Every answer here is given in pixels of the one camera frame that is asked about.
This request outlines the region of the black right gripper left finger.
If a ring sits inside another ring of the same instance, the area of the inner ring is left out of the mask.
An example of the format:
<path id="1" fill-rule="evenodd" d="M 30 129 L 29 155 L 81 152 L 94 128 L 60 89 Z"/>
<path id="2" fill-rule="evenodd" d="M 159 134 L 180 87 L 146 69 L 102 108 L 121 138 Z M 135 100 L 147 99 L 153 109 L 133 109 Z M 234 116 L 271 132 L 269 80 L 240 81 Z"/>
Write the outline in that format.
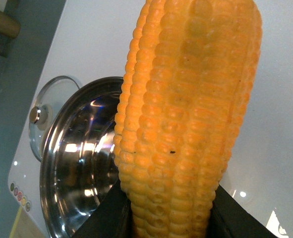
<path id="1" fill-rule="evenodd" d="M 118 180 L 102 203 L 75 232 L 74 238 L 130 238 L 131 202 Z"/>

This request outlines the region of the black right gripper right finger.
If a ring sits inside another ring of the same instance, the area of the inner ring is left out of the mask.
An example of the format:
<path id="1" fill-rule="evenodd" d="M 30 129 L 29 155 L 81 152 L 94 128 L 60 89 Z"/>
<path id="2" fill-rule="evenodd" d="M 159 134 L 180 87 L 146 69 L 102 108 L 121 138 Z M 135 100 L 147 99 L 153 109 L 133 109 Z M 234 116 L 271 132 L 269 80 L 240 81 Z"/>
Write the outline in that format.
<path id="1" fill-rule="evenodd" d="M 210 216 L 212 238 L 277 238 L 274 234 L 244 210 L 222 187 L 216 190 L 216 198 Z"/>

